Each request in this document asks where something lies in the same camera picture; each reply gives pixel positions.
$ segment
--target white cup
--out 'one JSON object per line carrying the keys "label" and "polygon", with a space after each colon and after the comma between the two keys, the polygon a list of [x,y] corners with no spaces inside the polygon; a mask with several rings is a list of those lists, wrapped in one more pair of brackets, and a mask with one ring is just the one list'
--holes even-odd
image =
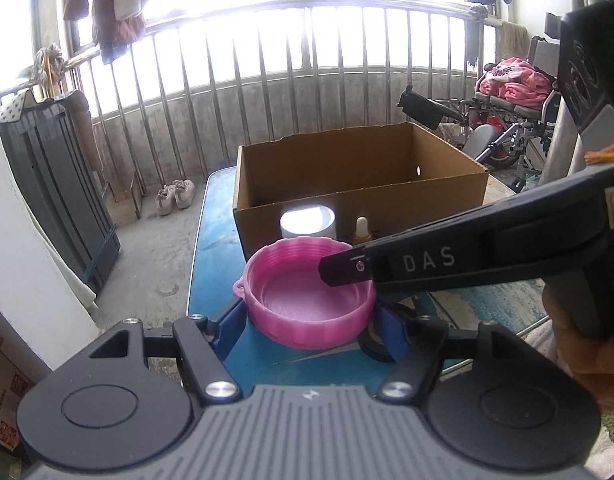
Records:
{"label": "white cup", "polygon": [[336,215],[324,205],[308,205],[286,211],[280,219],[283,238],[322,236],[336,239]]}

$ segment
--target brown jacket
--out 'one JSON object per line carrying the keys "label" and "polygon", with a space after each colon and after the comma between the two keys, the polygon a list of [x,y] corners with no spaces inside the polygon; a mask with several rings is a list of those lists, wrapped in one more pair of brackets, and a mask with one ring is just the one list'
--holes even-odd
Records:
{"label": "brown jacket", "polygon": [[[77,21],[86,18],[89,13],[88,0],[67,0],[65,3],[65,20]],[[116,21],[114,0],[94,0],[91,11],[93,18],[94,43],[129,44],[141,40],[145,34],[145,20],[142,14]]]}

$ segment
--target metal railing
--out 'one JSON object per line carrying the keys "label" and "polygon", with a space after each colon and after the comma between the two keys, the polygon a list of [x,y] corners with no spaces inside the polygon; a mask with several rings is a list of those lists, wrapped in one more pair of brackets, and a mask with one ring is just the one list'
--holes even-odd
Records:
{"label": "metal railing", "polygon": [[[183,165],[183,160],[181,157],[180,149],[178,146],[178,137],[175,133],[173,120],[171,117],[171,112],[169,110],[169,101],[172,99],[173,94],[167,95],[164,88],[162,73],[161,73],[161,65],[159,63],[159,55],[156,48],[155,43],[155,35],[164,30],[175,28],[177,29],[178,34],[178,48],[180,51],[180,59],[181,59],[181,73],[183,79],[183,89],[182,96],[185,99],[187,109],[189,112],[189,116],[191,118],[191,129],[193,134],[194,143],[196,145],[197,155],[199,158],[199,163],[201,170],[203,172],[203,176],[207,177],[209,168],[207,165],[207,161],[205,159],[205,154],[203,152],[203,146],[201,143],[201,136],[199,134],[197,121],[196,121],[196,110],[194,109],[194,103],[192,96],[194,92],[197,92],[199,89],[192,89],[189,84],[189,78],[187,73],[187,67],[185,65],[185,57],[183,55],[183,50],[181,46],[180,40],[180,27],[184,24],[190,22],[203,22],[209,19],[219,18],[222,16],[227,16],[228,14],[236,14],[239,12],[261,12],[265,10],[279,10],[279,9],[313,9],[314,7],[358,7],[361,9],[362,15],[362,41],[363,41],[363,65],[361,67],[362,75],[363,75],[363,111],[364,111],[364,123],[369,124],[369,80],[370,80],[370,72],[384,72],[385,74],[385,123],[391,122],[391,74],[394,71],[394,67],[391,65],[389,60],[389,31],[388,31],[388,20],[387,20],[387,11],[388,9],[397,9],[397,10],[405,10],[405,11],[417,11],[424,12],[427,14],[427,33],[429,38],[429,58],[427,67],[416,67],[416,70],[426,69],[427,71],[427,96],[431,97],[433,92],[433,83],[434,77],[441,75],[438,70],[434,69],[434,57],[433,57],[433,33],[432,33],[432,15],[441,15],[447,17],[447,35],[448,35],[448,48],[447,48],[447,67],[444,73],[446,82],[447,82],[447,98],[450,98],[450,82],[453,76],[462,77],[462,93],[463,98],[467,95],[467,82],[469,75],[469,67],[468,67],[468,38],[467,38],[467,22],[476,22],[478,24],[479,31],[479,52],[478,52],[478,66],[476,67],[476,77],[480,76],[483,71],[483,57],[484,57],[484,27],[485,25],[491,25],[497,27],[500,25],[498,20],[495,18],[482,18],[477,17],[478,15],[471,12],[467,7],[463,6],[451,6],[451,5],[442,5],[442,4],[433,4],[430,2],[414,2],[409,0],[268,0],[264,2],[259,2],[257,4],[252,4],[248,6],[240,6],[233,7],[231,9],[222,9],[215,10],[212,12],[207,12],[203,14],[186,14],[184,16],[177,16],[174,18],[168,18],[166,20],[160,20],[158,22],[150,23],[147,29],[147,36],[151,36],[151,43],[153,48],[153,53],[155,56],[155,68],[157,72],[157,78],[159,83],[159,91],[160,96],[155,100],[155,102],[159,101],[162,103],[165,123],[167,125],[167,131],[169,134],[169,139],[171,141],[171,146],[175,155],[176,164],[178,167],[178,173],[180,174],[180,178],[186,178],[187,172],[185,171],[185,167]],[[375,67],[369,66],[368,63],[368,55],[367,55],[367,31],[365,30],[365,10],[367,8],[380,8],[383,9],[384,17],[385,17],[385,67]],[[463,69],[461,72],[456,73],[457,71],[452,71],[452,48],[451,48],[451,27],[450,27],[450,19],[458,18],[465,22],[465,60],[463,64]],[[400,67],[399,70],[406,70],[407,73],[407,81],[412,82],[413,71],[415,67],[412,66],[412,44],[411,44],[411,21],[410,21],[410,12],[407,12],[407,67]],[[303,63],[299,69],[296,69],[292,65],[292,55],[290,51],[290,41],[289,36],[285,35],[285,47],[287,52],[287,71],[285,73],[271,75],[267,73],[265,69],[265,57],[263,55],[263,45],[260,39],[260,30],[258,30],[258,58],[260,61],[260,77],[252,77],[247,78],[246,81],[243,81],[241,77],[241,71],[239,68],[239,58],[237,55],[235,40],[231,38],[231,44],[233,47],[233,67],[235,73],[235,79],[223,84],[218,84],[215,79],[213,65],[212,65],[212,53],[209,47],[209,38],[205,36],[205,46],[204,50],[207,54],[207,66],[209,69],[209,91],[212,96],[212,104],[213,104],[213,117],[215,119],[215,127],[219,136],[220,146],[222,149],[223,159],[225,163],[229,163],[229,153],[228,153],[228,144],[226,140],[226,132],[225,127],[223,125],[222,111],[221,105],[219,103],[218,95],[219,89],[225,88],[226,86],[235,86],[238,102],[239,102],[239,110],[241,116],[241,124],[242,124],[242,139],[245,144],[249,144],[251,142],[251,138],[249,135],[249,123],[247,119],[247,110],[245,108],[245,100],[244,100],[244,92],[243,85],[257,83],[261,85],[261,89],[263,92],[263,106],[265,108],[265,120],[267,123],[267,133],[270,140],[275,139],[274,132],[274,123],[273,123],[273,115],[271,109],[271,99],[268,88],[269,77],[272,76],[274,78],[285,78],[289,83],[289,101],[290,101],[290,112],[292,117],[292,127],[293,133],[297,134],[299,132],[299,121],[298,121],[298,112],[297,112],[297,101],[296,101],[296,89],[295,89],[295,78],[297,76],[311,76],[314,81],[314,103],[315,103],[315,113],[316,113],[316,124],[317,129],[323,129],[323,117],[322,117],[322,103],[321,103],[321,85],[319,84],[319,77],[323,74],[336,74],[338,75],[338,89],[339,89],[339,98],[340,98],[340,124],[341,126],[347,126],[347,111],[346,111],[346,101],[345,101],[345,74],[357,73],[360,67],[350,67],[345,66],[343,59],[343,48],[341,42],[340,35],[340,23],[338,23],[338,66],[337,67],[328,67],[322,68],[318,64],[318,55],[317,55],[317,44],[316,44],[316,34],[312,33],[311,35],[311,52],[309,51],[309,41],[308,35],[306,33],[306,27],[304,27],[302,41],[301,41],[301,49],[302,49],[302,59]],[[130,107],[123,107],[122,102],[120,100],[120,93],[118,89],[118,83],[116,79],[116,72],[114,72],[114,64],[111,63],[110,70],[112,75],[112,81],[114,86],[114,94],[116,97],[117,104],[117,113],[113,112],[111,114],[107,114],[105,117],[103,113],[103,109],[101,108],[99,92],[96,86],[96,78],[94,77],[94,70],[92,67],[92,60],[100,55],[100,51],[97,47],[90,47],[82,52],[77,53],[74,57],[69,59],[64,66],[65,73],[69,75],[71,80],[71,87],[75,89],[83,90],[83,82],[82,76],[80,74],[81,67],[84,64],[88,65],[89,70],[91,71],[91,81],[92,81],[92,89],[93,96],[96,104],[96,110],[98,112],[98,119],[100,121],[100,128],[103,134],[104,145],[108,150],[109,158],[111,160],[113,170],[117,175],[119,173],[119,164],[117,157],[114,156],[114,147],[112,143],[112,139],[108,134],[108,128],[106,127],[106,121],[108,121],[112,116],[118,116],[120,120],[120,124],[122,127],[122,132],[124,134],[124,139],[126,141],[127,149],[132,161],[133,171],[135,174],[138,184],[140,186],[140,190],[143,195],[147,194],[147,185],[145,179],[143,178],[143,174],[140,167],[140,162],[138,157],[136,156],[135,147],[132,142],[132,137],[130,136],[130,131],[127,125],[126,113]],[[151,152],[151,157],[155,166],[155,170],[157,173],[157,177],[161,186],[165,186],[165,176],[163,174],[161,168],[161,162],[159,160],[159,153],[156,148],[156,144],[154,142],[154,136],[151,129],[151,124],[149,122],[149,118],[147,115],[146,108],[149,103],[146,103],[145,99],[142,97],[142,92],[140,89],[140,82],[138,81],[138,71],[136,70],[136,63],[133,53],[133,48],[130,48],[129,56],[132,61],[132,69],[134,76],[134,84],[135,91],[137,97],[137,106],[140,110],[140,115],[142,118],[142,123],[144,125],[144,134],[146,136],[146,140],[149,145],[149,151]],[[0,92],[0,104],[2,104],[2,98],[6,97],[9,94],[16,94],[21,89],[29,88],[31,83],[27,82],[18,86],[15,86],[10,89],[6,89]],[[68,83],[65,77],[61,80],[61,86],[64,91],[68,89]]]}

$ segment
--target metal screw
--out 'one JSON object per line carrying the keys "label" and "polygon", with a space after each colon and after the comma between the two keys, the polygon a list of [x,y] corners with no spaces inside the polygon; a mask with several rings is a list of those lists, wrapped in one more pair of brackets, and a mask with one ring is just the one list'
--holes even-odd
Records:
{"label": "metal screw", "polygon": [[214,399],[228,399],[236,394],[238,388],[235,384],[228,381],[216,381],[207,384],[205,393]]}
{"label": "metal screw", "polygon": [[382,387],[381,392],[389,399],[404,399],[414,393],[414,388],[410,384],[395,381],[387,383]]}

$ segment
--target gray cushion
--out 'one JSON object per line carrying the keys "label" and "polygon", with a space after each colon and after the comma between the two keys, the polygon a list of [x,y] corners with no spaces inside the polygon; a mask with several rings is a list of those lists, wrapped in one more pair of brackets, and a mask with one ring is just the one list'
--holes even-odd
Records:
{"label": "gray cushion", "polygon": [[540,121],[543,111],[516,105],[516,107],[514,107],[514,113],[523,117],[524,119],[533,119],[535,121]]}
{"label": "gray cushion", "polygon": [[509,101],[505,101],[500,97],[490,97],[490,104],[493,106],[497,106],[498,108],[503,108],[504,110],[508,110],[510,112],[514,111],[514,104]]}
{"label": "gray cushion", "polygon": [[500,132],[494,126],[491,124],[481,124],[469,137],[463,148],[463,153],[476,159],[498,137],[500,137]]}
{"label": "gray cushion", "polygon": [[490,96],[482,92],[476,92],[474,94],[474,99],[476,99],[476,101],[480,101],[481,103],[490,103]]}

